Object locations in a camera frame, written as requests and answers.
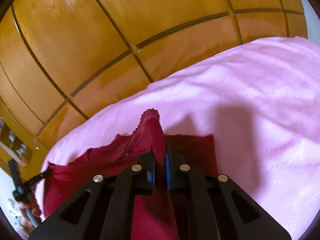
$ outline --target black handle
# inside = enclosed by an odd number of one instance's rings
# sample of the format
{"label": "black handle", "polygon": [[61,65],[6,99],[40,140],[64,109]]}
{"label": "black handle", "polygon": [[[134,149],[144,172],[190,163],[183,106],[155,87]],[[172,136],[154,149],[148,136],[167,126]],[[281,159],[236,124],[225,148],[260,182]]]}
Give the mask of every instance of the black handle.
{"label": "black handle", "polygon": [[28,218],[30,219],[32,224],[35,226],[35,228],[39,226],[41,224],[41,218],[34,216],[31,212],[32,211],[31,208],[26,208],[25,210]]}

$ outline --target hand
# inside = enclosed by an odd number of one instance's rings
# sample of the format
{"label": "hand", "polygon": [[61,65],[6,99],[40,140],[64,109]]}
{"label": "hand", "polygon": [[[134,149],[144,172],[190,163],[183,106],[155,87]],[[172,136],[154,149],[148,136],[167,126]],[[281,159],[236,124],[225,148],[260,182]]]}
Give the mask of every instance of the hand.
{"label": "hand", "polygon": [[20,224],[24,227],[24,229],[28,232],[31,233],[35,229],[33,226],[32,222],[29,220],[25,209],[26,208],[31,208],[32,209],[32,214],[36,217],[39,217],[41,215],[41,210],[39,208],[39,205],[37,204],[36,198],[33,194],[28,195],[28,200],[29,203],[25,202],[18,202],[19,209],[21,212],[21,218],[20,218]]}

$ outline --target black bracket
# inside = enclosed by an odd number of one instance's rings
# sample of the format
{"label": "black bracket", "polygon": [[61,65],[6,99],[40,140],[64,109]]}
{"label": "black bracket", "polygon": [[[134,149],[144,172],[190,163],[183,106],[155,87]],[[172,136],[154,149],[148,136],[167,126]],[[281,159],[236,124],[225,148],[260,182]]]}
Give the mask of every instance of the black bracket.
{"label": "black bracket", "polygon": [[[228,176],[205,176],[184,163],[166,141],[169,194],[185,195],[189,240],[291,240],[289,233]],[[128,240],[135,195],[152,195],[152,149],[118,175],[96,175],[30,235],[29,240]]]}
{"label": "black bracket", "polygon": [[[45,179],[50,174],[50,170],[46,170],[45,172],[34,176],[27,182],[22,183],[17,162],[14,159],[11,159],[8,161],[8,165],[14,186],[16,188],[12,192],[14,200],[17,202],[23,201],[29,203],[28,195],[32,193],[31,188],[41,181],[41,179]],[[35,227],[41,223],[40,218],[32,215],[30,208],[26,208],[26,214]]]}
{"label": "black bracket", "polygon": [[155,170],[151,149],[118,176],[96,175],[34,230],[29,240],[130,239],[135,195],[153,194]]}
{"label": "black bracket", "polygon": [[289,233],[228,176],[205,176],[166,141],[169,194],[188,196],[192,240],[291,240]]}

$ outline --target white wall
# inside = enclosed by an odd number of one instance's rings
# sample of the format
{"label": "white wall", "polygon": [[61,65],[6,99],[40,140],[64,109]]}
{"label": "white wall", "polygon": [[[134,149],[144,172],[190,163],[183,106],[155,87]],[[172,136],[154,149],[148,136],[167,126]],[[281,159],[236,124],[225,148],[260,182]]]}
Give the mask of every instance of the white wall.
{"label": "white wall", "polygon": [[320,19],[308,0],[301,0],[307,22],[308,40],[320,46]]}
{"label": "white wall", "polygon": [[6,174],[1,168],[0,168],[0,207],[3,210],[4,214],[8,218],[11,225],[16,228],[17,222],[13,215],[9,212],[8,207],[8,199],[12,197],[12,191],[14,190],[14,185],[12,182],[11,177]]}

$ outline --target metal rivet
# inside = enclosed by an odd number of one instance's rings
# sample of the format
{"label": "metal rivet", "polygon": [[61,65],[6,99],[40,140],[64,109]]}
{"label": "metal rivet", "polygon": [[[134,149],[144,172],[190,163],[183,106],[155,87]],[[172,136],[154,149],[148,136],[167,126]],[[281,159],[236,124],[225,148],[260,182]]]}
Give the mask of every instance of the metal rivet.
{"label": "metal rivet", "polygon": [[218,176],[218,180],[220,180],[221,182],[226,182],[228,181],[228,177],[224,174],[221,174]]}
{"label": "metal rivet", "polygon": [[96,175],[93,177],[93,181],[94,182],[101,182],[103,180],[103,176],[102,175]]}
{"label": "metal rivet", "polygon": [[188,170],[190,170],[190,166],[188,164],[182,164],[182,165],[180,165],[180,170],[188,171]]}
{"label": "metal rivet", "polygon": [[135,164],[131,167],[133,171],[141,171],[142,167],[139,164]]}

